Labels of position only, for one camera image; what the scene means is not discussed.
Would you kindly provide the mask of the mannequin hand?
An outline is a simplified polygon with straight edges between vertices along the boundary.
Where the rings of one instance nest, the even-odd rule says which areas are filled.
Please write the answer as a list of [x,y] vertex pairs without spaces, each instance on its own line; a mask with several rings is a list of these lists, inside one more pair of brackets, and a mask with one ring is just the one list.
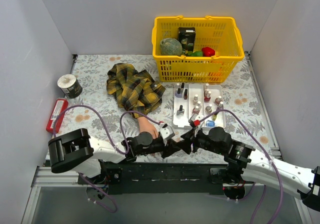
[[149,120],[146,117],[138,117],[137,122],[140,133],[147,132],[151,134],[153,139],[158,138],[159,134],[157,129],[149,122]]

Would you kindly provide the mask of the yellow plaid shirt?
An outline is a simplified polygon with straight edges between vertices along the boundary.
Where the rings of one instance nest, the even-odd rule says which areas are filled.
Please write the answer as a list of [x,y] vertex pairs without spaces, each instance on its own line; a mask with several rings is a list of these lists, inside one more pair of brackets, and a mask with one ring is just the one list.
[[166,88],[144,69],[137,71],[132,64],[117,63],[107,72],[106,90],[119,108],[134,111],[133,118],[156,110],[162,104]]

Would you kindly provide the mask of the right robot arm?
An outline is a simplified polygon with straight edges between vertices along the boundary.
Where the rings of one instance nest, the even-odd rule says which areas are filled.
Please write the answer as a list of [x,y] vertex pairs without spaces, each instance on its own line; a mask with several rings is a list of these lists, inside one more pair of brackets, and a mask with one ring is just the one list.
[[223,156],[227,167],[213,173],[213,182],[237,184],[255,182],[282,190],[300,199],[308,208],[320,210],[320,168],[299,167],[279,159],[267,158],[258,149],[232,139],[222,127],[207,134],[191,129],[181,136],[180,148],[190,154],[203,149]]

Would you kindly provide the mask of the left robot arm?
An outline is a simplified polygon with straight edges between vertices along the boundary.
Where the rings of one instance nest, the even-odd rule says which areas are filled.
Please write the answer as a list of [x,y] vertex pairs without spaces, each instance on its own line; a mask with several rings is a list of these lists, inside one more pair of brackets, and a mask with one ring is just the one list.
[[51,139],[48,150],[54,174],[74,170],[89,177],[95,184],[101,184],[107,177],[106,171],[101,168],[101,161],[114,164],[135,162],[138,156],[154,153],[161,153],[163,158],[167,158],[181,149],[173,139],[162,136],[153,139],[147,132],[112,145],[80,128]]

